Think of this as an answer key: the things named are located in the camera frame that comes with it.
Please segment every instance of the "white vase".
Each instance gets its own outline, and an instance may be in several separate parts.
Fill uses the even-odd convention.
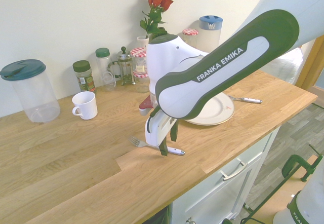
[[[145,38],[144,35],[137,37],[137,45],[139,48],[146,48],[148,45],[149,38]]]

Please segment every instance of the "white cabinet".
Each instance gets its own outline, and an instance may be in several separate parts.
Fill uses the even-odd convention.
[[[278,132],[276,129],[172,204],[172,224],[219,224],[235,218]]]

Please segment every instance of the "fork handle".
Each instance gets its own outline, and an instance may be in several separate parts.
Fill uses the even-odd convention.
[[[177,148],[172,148],[168,146],[168,152],[183,156],[186,152]]]

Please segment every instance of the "fork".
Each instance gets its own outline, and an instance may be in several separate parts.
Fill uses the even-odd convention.
[[[247,97],[241,97],[241,98],[235,98],[233,96],[227,95],[229,98],[231,98],[233,101],[245,101],[245,102],[250,102],[250,103],[257,103],[261,104],[263,101],[259,99],[252,99],[252,98],[247,98]]]
[[[144,146],[150,146],[150,147],[153,147],[153,148],[157,148],[157,147],[154,147],[144,141],[141,141],[139,140],[138,138],[134,137],[134,136],[130,136],[128,138],[128,140],[136,147],[144,147]],[[177,155],[181,155],[183,156],[186,152],[183,151],[183,150],[180,150],[180,149],[176,149],[176,148],[172,148],[172,147],[168,147],[168,152],[170,153],[173,153],[173,154],[177,154]]]

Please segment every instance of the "drawer handle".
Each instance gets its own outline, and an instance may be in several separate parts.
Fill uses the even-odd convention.
[[[223,175],[223,181],[227,181],[230,180],[231,178],[234,178],[236,175],[238,175],[240,172],[242,172],[247,166],[248,166],[248,162],[244,163],[244,162],[240,162],[240,164],[242,165],[242,168],[237,170],[236,172],[234,172],[232,175],[227,176],[222,170],[220,170],[219,172],[222,173]]]

